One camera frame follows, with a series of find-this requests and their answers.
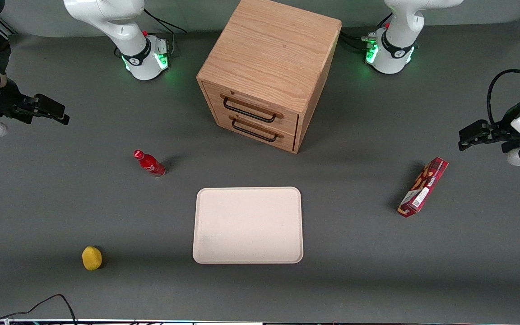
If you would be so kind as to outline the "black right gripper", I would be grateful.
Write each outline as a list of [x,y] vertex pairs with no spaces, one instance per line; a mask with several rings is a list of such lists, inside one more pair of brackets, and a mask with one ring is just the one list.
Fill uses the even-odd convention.
[[63,125],[70,123],[70,117],[65,113],[65,106],[43,95],[29,97],[21,94],[17,84],[8,80],[0,87],[0,117],[16,119],[25,124],[31,124],[34,113],[37,117],[47,117]]

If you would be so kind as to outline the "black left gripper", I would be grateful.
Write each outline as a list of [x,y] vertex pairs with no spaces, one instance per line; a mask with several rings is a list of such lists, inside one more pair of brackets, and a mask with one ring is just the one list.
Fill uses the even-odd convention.
[[[520,102],[515,104],[513,107],[510,107],[499,121],[494,120],[492,108],[489,104],[489,120],[495,129],[493,135],[506,141],[501,144],[501,150],[505,154],[508,154],[514,149],[518,149],[518,145],[520,144],[520,132],[516,131],[516,129],[511,126],[511,122],[516,120],[518,117],[520,117]],[[458,148],[460,151],[464,151],[471,146],[484,144],[489,141],[491,128],[486,120],[480,119],[462,128],[458,132],[458,135]]]

